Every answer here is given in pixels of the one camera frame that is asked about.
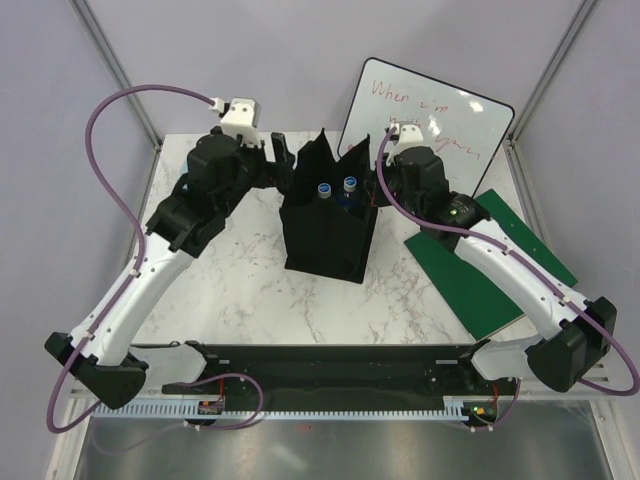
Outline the water bottle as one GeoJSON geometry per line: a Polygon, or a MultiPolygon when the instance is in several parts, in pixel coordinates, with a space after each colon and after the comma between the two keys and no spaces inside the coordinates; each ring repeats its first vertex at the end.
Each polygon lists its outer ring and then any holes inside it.
{"type": "Polygon", "coordinates": [[[317,199],[324,201],[332,197],[332,187],[327,182],[322,182],[317,186],[317,199]]]}
{"type": "Polygon", "coordinates": [[[354,176],[347,176],[343,180],[343,194],[345,197],[350,197],[356,193],[358,181],[354,176]]]}

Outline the black canvas bag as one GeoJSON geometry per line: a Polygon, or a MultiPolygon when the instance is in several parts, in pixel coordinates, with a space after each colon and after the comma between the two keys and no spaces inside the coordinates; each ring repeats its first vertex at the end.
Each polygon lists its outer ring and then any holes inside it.
{"type": "Polygon", "coordinates": [[[364,281],[378,214],[372,206],[370,144],[365,137],[335,158],[326,134],[320,133],[299,150],[280,207],[287,269],[356,284],[364,281]],[[347,176],[358,181],[350,197],[343,194],[347,176]],[[317,199],[322,182],[332,187],[332,197],[324,201],[317,199]]]}

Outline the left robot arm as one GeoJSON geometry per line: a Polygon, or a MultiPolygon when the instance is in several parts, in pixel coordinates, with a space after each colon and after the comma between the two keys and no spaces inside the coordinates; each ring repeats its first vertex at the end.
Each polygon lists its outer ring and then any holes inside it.
{"type": "Polygon", "coordinates": [[[218,385],[218,367],[196,342],[136,347],[133,340],[167,289],[224,230],[251,189],[289,187],[295,157],[283,134],[272,134],[271,143],[274,159],[269,161],[262,145],[252,148],[242,136],[231,137],[220,128],[198,139],[117,283],[72,332],[47,339],[46,351],[102,405],[119,409],[145,388],[187,383],[208,393],[218,385]]]}

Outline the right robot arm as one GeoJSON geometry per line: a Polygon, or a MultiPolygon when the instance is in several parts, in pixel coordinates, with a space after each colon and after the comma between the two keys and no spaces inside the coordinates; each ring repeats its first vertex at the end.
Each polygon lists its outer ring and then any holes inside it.
{"type": "Polygon", "coordinates": [[[423,145],[386,162],[376,175],[387,201],[434,233],[438,243],[498,287],[532,322],[536,332],[509,341],[483,340],[458,368],[467,392],[483,392],[494,380],[533,375],[556,392],[585,384],[611,349],[617,309],[604,296],[589,299],[545,270],[520,248],[475,199],[445,184],[441,160],[423,145]]]}

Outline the whiteboard with red writing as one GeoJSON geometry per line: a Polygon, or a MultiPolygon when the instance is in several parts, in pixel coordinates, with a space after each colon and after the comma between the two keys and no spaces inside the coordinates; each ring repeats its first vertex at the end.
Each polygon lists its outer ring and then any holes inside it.
{"type": "Polygon", "coordinates": [[[409,123],[444,164],[451,189],[473,196],[515,117],[502,102],[371,57],[364,62],[337,152],[365,137],[375,157],[391,124],[409,123]]]}

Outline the green board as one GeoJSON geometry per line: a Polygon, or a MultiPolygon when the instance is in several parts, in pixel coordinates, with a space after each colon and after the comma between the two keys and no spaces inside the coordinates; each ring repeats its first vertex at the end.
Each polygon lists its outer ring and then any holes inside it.
{"type": "MultiPolygon", "coordinates": [[[[578,283],[495,190],[479,195],[476,200],[541,267],[569,287],[578,283]]],[[[405,245],[475,340],[489,337],[523,316],[522,310],[490,279],[436,240],[418,233],[406,240],[405,245]]]]}

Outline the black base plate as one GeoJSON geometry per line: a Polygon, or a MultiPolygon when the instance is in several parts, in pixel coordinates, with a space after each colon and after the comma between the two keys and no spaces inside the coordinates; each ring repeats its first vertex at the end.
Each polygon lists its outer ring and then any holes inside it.
{"type": "Polygon", "coordinates": [[[310,411],[435,409],[446,397],[506,398],[514,381],[476,373],[465,345],[197,344],[202,379],[162,386],[164,394],[223,393],[231,407],[310,411]]]}

